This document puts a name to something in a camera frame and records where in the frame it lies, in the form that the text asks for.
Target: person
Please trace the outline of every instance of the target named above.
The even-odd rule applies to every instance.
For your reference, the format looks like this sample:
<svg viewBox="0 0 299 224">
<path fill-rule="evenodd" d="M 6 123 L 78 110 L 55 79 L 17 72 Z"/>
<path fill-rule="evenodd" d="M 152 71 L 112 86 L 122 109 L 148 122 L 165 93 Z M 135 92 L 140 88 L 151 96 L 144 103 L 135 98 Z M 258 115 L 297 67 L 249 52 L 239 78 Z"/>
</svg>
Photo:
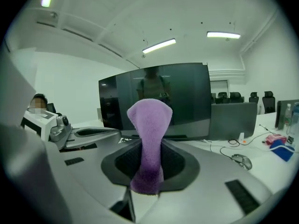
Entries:
<svg viewBox="0 0 299 224">
<path fill-rule="evenodd" d="M 170 82 L 158 75 L 159 67 L 145 68 L 145 77 L 138 83 L 138 98 L 141 99 L 159 99 L 167 98 L 171 101 Z"/>
<path fill-rule="evenodd" d="M 47 110 L 48 100 L 44 94 L 36 94 L 30 102 L 30 108 Z"/>
</svg>

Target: computer monitor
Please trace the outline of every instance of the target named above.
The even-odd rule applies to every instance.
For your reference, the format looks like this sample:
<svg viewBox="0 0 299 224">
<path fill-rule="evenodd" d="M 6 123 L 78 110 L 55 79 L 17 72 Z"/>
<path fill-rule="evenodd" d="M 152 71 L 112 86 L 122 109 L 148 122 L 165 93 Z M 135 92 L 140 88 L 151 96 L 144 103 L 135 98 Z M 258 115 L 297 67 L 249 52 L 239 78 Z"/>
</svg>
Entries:
<svg viewBox="0 0 299 224">
<path fill-rule="evenodd" d="M 276 121 L 275 121 L 275 128 L 283 129 L 284 128 L 284 118 L 285 118 L 285 111 L 288 104 L 291 104 L 291 109 L 293 109 L 294 104 L 299 102 L 299 99 L 293 100 L 280 100 L 277 102 L 277 111 L 276 111 Z"/>
<path fill-rule="evenodd" d="M 209 140 L 238 139 L 253 135 L 257 103 L 213 104 Z"/>
<path fill-rule="evenodd" d="M 165 138 L 205 139 L 211 118 L 208 67 L 180 63 L 149 67 L 99 81 L 100 106 L 105 127 L 121 130 L 122 137 L 137 138 L 127 110 L 143 98 L 155 98 L 173 110 Z"/>
</svg>

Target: white wall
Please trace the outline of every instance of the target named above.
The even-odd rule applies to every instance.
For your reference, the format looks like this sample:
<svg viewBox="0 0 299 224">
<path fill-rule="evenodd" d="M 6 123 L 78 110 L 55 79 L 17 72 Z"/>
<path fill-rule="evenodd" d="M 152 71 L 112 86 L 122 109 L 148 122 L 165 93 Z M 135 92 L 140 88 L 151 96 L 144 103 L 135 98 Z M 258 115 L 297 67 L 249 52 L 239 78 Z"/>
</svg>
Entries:
<svg viewBox="0 0 299 224">
<path fill-rule="evenodd" d="M 98 119 L 99 80 L 123 73 L 115 67 L 74 56 L 35 52 L 35 89 L 72 124 Z"/>
<path fill-rule="evenodd" d="M 246 97 L 257 91 L 262 107 L 264 91 L 272 91 L 276 101 L 299 99 L 298 39 L 282 14 L 242 57 Z"/>
<path fill-rule="evenodd" d="M 34 87 L 36 78 L 36 64 L 32 62 L 36 48 L 18 49 L 9 53 L 14 66 L 27 82 Z"/>
</svg>

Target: white ceiling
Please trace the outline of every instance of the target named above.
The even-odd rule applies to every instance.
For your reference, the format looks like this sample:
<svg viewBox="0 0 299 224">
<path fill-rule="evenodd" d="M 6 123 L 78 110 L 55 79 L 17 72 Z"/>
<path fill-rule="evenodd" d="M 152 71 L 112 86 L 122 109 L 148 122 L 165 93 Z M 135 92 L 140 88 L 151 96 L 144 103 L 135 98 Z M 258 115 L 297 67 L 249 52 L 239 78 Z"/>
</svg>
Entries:
<svg viewBox="0 0 299 224">
<path fill-rule="evenodd" d="M 40 1 L 27 6 L 36 21 L 75 31 L 141 67 L 169 57 L 237 54 L 276 10 L 273 0 L 52 0 L 49 8 Z M 207 38 L 207 31 L 236 32 L 241 39 Z M 171 38 L 177 44 L 142 58 L 144 48 Z"/>
</svg>

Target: purple towel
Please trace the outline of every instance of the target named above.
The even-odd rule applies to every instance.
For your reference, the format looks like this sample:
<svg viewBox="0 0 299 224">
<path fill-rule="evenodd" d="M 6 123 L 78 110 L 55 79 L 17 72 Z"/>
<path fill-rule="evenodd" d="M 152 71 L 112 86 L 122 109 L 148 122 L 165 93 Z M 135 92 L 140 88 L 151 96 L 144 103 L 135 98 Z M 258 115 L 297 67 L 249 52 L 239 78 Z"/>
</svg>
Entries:
<svg viewBox="0 0 299 224">
<path fill-rule="evenodd" d="M 169 126 L 172 109 L 157 99 L 142 99 L 127 115 L 142 139 L 141 165 L 131 181 L 137 193 L 156 195 L 163 182 L 161 140 Z"/>
</svg>

